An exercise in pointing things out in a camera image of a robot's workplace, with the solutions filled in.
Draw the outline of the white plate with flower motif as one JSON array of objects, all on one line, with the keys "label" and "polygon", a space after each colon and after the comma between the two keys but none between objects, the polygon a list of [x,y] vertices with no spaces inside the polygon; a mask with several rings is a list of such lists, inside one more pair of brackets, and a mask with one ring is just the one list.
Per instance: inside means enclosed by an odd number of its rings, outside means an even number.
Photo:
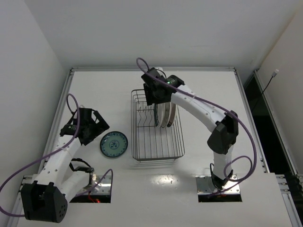
[{"label": "white plate with flower motif", "polygon": [[157,108],[159,126],[165,128],[170,117],[170,102],[158,104]]}]

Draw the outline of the green red rimmed plate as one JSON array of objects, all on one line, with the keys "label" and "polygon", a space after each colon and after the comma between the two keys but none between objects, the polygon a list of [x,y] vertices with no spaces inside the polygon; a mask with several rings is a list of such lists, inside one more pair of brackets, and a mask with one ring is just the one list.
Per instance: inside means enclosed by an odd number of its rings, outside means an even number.
[{"label": "green red rimmed plate", "polygon": [[177,106],[174,103],[171,103],[170,117],[166,127],[171,127],[174,123],[176,117],[176,108]]},{"label": "green red rimmed plate", "polygon": [[158,107],[157,107],[157,104],[154,104],[153,115],[154,115],[154,125],[155,125],[155,127],[158,127],[159,126],[159,120],[158,120]]}]

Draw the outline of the blue patterned small plate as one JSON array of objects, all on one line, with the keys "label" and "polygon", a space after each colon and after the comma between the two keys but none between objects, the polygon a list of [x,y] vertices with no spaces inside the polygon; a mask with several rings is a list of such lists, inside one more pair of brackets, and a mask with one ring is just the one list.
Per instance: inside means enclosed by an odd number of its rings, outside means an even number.
[{"label": "blue patterned small plate", "polygon": [[128,139],[122,132],[111,131],[101,139],[99,147],[104,156],[118,158],[126,152]]}]

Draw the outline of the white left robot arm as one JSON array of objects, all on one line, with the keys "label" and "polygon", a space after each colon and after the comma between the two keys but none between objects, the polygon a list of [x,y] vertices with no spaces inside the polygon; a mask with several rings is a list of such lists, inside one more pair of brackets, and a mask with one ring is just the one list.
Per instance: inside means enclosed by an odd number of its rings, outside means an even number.
[{"label": "white left robot arm", "polygon": [[98,111],[80,108],[60,131],[57,145],[61,150],[51,155],[32,183],[21,189],[24,215],[27,220],[60,223],[68,203],[85,187],[92,187],[94,168],[79,166],[65,180],[76,152],[109,129]]}]

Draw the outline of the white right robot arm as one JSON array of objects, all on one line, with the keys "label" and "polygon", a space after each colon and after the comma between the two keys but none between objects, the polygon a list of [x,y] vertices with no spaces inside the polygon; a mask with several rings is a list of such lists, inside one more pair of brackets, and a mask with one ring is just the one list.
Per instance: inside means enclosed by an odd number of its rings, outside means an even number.
[{"label": "white right robot arm", "polygon": [[141,78],[148,105],[168,102],[176,104],[196,117],[210,131],[207,144],[214,153],[211,179],[214,187],[222,190],[233,174],[232,150],[239,134],[238,122],[231,113],[199,101],[185,82],[175,75],[165,78],[155,68],[151,68]]}]

